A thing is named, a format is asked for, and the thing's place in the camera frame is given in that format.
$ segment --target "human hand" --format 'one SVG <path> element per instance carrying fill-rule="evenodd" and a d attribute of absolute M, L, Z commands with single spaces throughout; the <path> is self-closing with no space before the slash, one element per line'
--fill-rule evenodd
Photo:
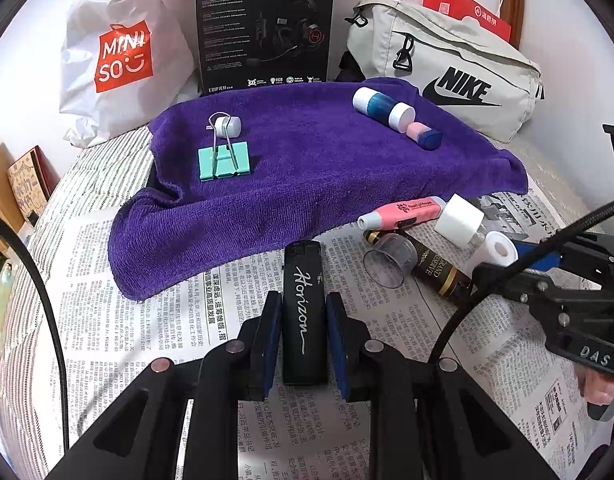
<path fill-rule="evenodd" d="M 614 397 L 614 379 L 582 366 L 576 366 L 580 395 L 588 402 L 605 406 L 611 404 Z"/>

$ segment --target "pink tube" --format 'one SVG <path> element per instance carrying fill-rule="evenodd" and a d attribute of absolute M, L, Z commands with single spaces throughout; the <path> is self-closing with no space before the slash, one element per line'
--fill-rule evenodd
<path fill-rule="evenodd" d="M 437 196 L 394 202 L 362 215 L 358 227 L 362 230 L 404 229 L 438 218 L 444 206 L 444 200 Z"/>

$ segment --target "transparent cap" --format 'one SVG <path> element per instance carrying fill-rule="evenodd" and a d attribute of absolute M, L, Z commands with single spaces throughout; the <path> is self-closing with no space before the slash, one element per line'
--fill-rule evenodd
<path fill-rule="evenodd" d="M 387 288 L 398 288 L 418 264 L 418 252 L 404 236 L 384 235 L 362 260 L 372 280 Z"/>

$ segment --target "binder clip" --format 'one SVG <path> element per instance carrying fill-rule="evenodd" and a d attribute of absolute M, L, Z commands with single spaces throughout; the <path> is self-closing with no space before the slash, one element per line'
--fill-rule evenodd
<path fill-rule="evenodd" d="M 226 133 L 229 131 L 229 121 L 232 117 L 224 112 L 218 113 L 224 114 L 228 118 L 227 124 L 221 129 Z M 224 138 L 227 139 L 227 143 L 220 146 L 217 145 L 218 129 L 212 123 L 212 117 L 215 115 L 216 114 L 213 114 L 209 118 L 210 127 L 213 129 L 213 147 L 201 148 L 198 150 L 200 180 L 202 181 L 247 174 L 250 171 L 249 152 L 246 142 L 236 142 L 232 144 L 229 135 L 225 134 Z"/>

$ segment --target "brown tube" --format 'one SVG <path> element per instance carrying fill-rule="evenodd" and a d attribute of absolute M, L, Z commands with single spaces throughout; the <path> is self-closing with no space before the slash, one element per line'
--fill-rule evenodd
<path fill-rule="evenodd" d="M 409 240 L 418 252 L 418 264 L 411 275 L 429 285 L 441 296 L 454 303 L 460 303 L 469 296 L 471 279 L 458 267 L 434 253 L 429 247 L 416 240 L 402 229 L 395 231 L 365 231 L 364 238 L 372 245 L 376 244 L 385 234 L 395 233 Z"/>

